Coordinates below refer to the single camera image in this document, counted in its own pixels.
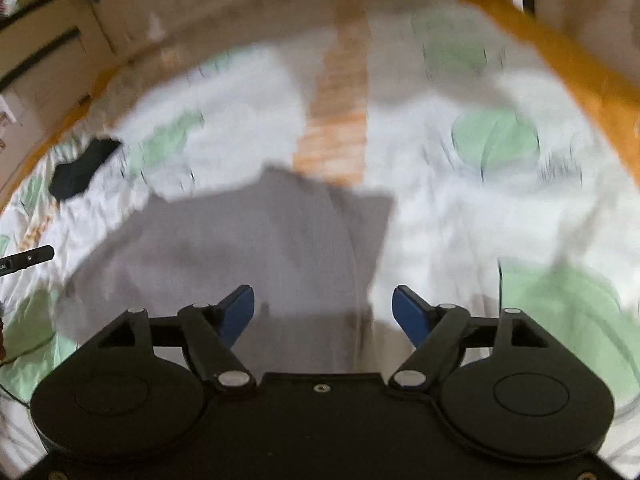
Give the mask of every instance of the metal screw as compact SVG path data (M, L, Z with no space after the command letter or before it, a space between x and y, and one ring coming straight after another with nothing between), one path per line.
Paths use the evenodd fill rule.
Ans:
M394 375L394 381L403 388L415 388L427 381L427 376L418 370L400 370Z
M239 388L240 386L246 386L249 384L251 376L247 372L241 370L229 370L228 372L222 372L218 376L218 382L227 388Z

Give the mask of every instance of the orange stripe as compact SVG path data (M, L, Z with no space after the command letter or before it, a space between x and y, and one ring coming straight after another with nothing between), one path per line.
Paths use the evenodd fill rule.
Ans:
M362 182L367 143L369 26L360 0L336 0L337 41L324 55L293 169L339 186Z
M537 48L582 110L600 125L640 185L640 89L574 40L545 27L507 0L464 1L481 7L502 28Z
M119 68L113 68L110 70L105 70L100 75L98 75L94 86L92 88L91 95L92 99L97 99L100 97L107 88L109 81L116 75ZM47 140L45 140L42 144L38 145L25 159L24 163L18 170L17 177L14 179L14 183L11 185L9 193L6 195L6 199L4 202L0 203L0 212L4 212L9 200L11 200L12 195L15 190L20 187L22 181L27 178L33 169L36 167L36 164L39 160L59 141L60 137L74 124L78 121L84 119L89 112L89 107L91 106L92 100L84 102L81 105L78 105L76 108L73 108L60 122L58 126L56 126L49 136Z
M40 239L42 238L42 234L47 230L53 219L55 218L56 213L60 210L60 204L57 200L54 200L49 207L49 214L47 214L40 222L39 225L29 229L20 245L18 246L18 251L27 251L29 249L34 249L40 243Z

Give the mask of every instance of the black cable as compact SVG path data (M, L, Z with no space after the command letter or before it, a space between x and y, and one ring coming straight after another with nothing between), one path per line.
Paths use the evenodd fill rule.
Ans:
M18 404L23 405L27 410L31 410L31 406L27 403L24 402L23 400L18 399L18 397L16 397L14 394L12 394L9 390L7 390L2 383L0 383L0 390L4 391L4 393L7 394L7 396L9 397L9 399L17 402Z

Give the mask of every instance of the green pattern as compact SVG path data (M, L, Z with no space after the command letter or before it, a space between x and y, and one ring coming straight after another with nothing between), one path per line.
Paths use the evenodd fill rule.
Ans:
M56 292L39 288L18 303L14 315L2 331L7 360L32 351L53 337L49 309L57 299Z
M57 290L37 289L18 303L2 331L9 363L0 367L0 384L24 402L78 347L53 330L49 313L57 300Z
M9 246L10 241L11 238L7 235L0 235L0 258L2 258L6 253L6 248Z
M452 140L460 159L481 172L540 158L535 126L514 110L468 112L453 124Z
M230 48L220 54L207 59L200 65L200 69L203 72L220 73L225 72L231 67L231 63L238 57L248 54L253 50L251 46L239 46L237 48Z
M0 384L22 402L30 402L40 381L60 366L78 345L60 334L15 361L0 367Z
M484 44L478 40L434 40L422 50L429 72L478 74L487 66Z
M416 12L411 20L411 26L416 36L425 33L452 33L463 32L468 34L476 27L473 17L460 14L459 10L426 9Z
M44 180L39 175L29 177L20 188L20 204L29 216L33 215L44 188Z
M602 276L569 264L500 264L502 306L517 307L573 352L622 406L640 394L640 325Z
M53 153L58 160L71 160L72 158L76 158L79 147L80 143L76 139L71 138L57 143L53 147Z
M203 125L204 118L200 111L187 111L173 123L158 126L152 136L132 148L129 153L129 173L135 176L141 171L156 168L172 155L181 153L189 131Z

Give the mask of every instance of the gray towel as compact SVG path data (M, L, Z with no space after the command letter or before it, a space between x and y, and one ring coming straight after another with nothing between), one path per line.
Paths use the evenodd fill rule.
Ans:
M71 277L55 327L82 343L127 308L172 316L249 284L256 316L234 352L254 374L353 372L391 205L273 168L239 190L154 196Z

